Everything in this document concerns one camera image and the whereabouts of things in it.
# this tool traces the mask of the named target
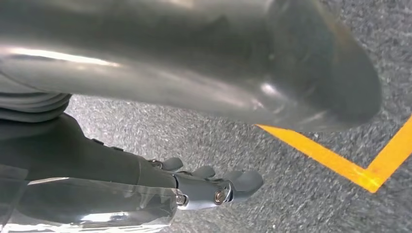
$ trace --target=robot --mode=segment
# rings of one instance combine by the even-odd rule
[[[156,232],[264,184],[86,138],[64,113],[72,94],[300,132],[359,126],[382,99],[368,56],[316,0],[2,0],[3,232]]]

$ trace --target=yellow floor line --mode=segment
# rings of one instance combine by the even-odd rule
[[[356,165],[300,133],[265,125],[258,126],[372,193],[375,193],[412,153],[412,117],[389,141],[367,169]]]

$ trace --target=floor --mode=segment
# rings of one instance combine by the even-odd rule
[[[366,167],[412,114],[412,1],[323,0],[366,48],[384,105],[370,123],[306,136]],[[256,169],[265,185],[247,202],[181,211],[165,232],[412,232],[412,158],[371,194],[262,129],[196,112],[75,96],[68,113],[89,137],[187,169]]]

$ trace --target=silver metal surface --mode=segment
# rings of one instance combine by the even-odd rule
[[[0,91],[13,81],[298,131],[357,126],[381,102],[364,51],[316,0],[2,0],[0,73]]]

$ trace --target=bolt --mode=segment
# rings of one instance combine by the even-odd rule
[[[186,197],[183,196],[183,195],[177,195],[177,196],[176,196],[176,203],[177,203],[177,205],[179,205],[179,206],[184,205],[184,204],[186,203]]]
[[[226,199],[226,195],[224,194],[223,191],[221,190],[216,191],[215,193],[215,204],[216,205],[221,205],[225,199]]]

